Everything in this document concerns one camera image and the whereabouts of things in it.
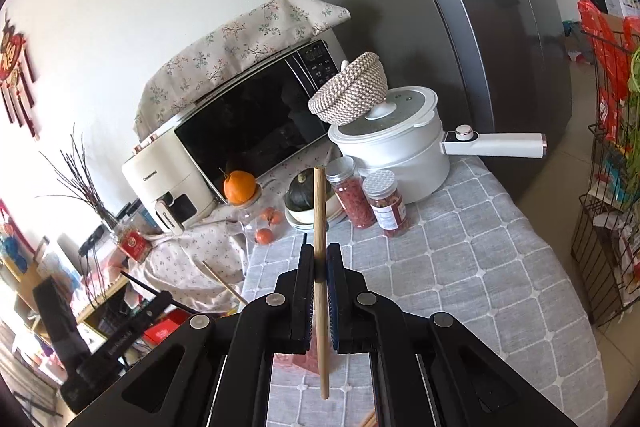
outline air fryer handle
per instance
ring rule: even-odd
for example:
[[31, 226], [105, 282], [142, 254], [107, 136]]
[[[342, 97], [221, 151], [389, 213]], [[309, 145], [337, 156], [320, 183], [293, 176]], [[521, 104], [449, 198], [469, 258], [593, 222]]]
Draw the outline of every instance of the air fryer handle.
[[175, 219], [174, 213], [172, 213], [169, 205], [165, 201], [156, 201], [155, 206], [156, 214], [162, 220], [162, 222], [174, 233], [174, 235], [180, 235], [184, 232], [184, 227], [180, 221]]
[[512, 158], [544, 158], [546, 137], [540, 133], [495, 133], [461, 137], [448, 131], [442, 140], [447, 155], [509, 156]]

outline microwave control panel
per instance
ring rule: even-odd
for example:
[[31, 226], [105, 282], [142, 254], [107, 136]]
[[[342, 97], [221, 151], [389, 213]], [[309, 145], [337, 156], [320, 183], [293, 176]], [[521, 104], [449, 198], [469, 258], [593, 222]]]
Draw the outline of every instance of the microwave control panel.
[[312, 42], [298, 53], [316, 86], [324, 86], [329, 79], [338, 74], [338, 68], [335, 67], [324, 41]]

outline dark green squash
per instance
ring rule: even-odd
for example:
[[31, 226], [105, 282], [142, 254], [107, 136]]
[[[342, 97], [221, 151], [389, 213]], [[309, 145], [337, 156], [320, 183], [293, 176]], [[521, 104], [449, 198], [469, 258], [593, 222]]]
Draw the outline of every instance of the dark green squash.
[[[334, 193], [331, 184], [326, 183], [326, 199]], [[304, 212], [314, 207], [314, 170], [305, 169], [292, 179], [289, 190], [284, 198], [284, 204], [294, 212]]]

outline metal screw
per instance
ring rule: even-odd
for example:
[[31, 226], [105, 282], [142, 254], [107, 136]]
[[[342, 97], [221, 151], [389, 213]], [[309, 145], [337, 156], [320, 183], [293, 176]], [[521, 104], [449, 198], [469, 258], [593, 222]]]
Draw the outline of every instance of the metal screw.
[[449, 328], [453, 325], [453, 317], [446, 312], [438, 312], [433, 315], [433, 323], [441, 328]]
[[282, 293], [271, 293], [265, 299], [269, 306], [280, 306], [287, 300]]
[[376, 303], [376, 296], [373, 293], [362, 292], [358, 295], [358, 302], [363, 306], [373, 306]]
[[207, 315], [195, 315], [191, 317], [189, 324], [194, 330], [201, 330], [202, 328], [206, 328], [209, 326], [209, 317]]

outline gray refrigerator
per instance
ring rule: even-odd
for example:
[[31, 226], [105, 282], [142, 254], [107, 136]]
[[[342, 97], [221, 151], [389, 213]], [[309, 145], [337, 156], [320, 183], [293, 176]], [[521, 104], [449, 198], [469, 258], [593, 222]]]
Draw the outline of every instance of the gray refrigerator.
[[[550, 150], [571, 117], [571, 83], [556, 0], [324, 0], [352, 19], [334, 28], [349, 59], [376, 52], [390, 87], [438, 93], [448, 129], [543, 132]], [[484, 158], [512, 196], [540, 160]]]

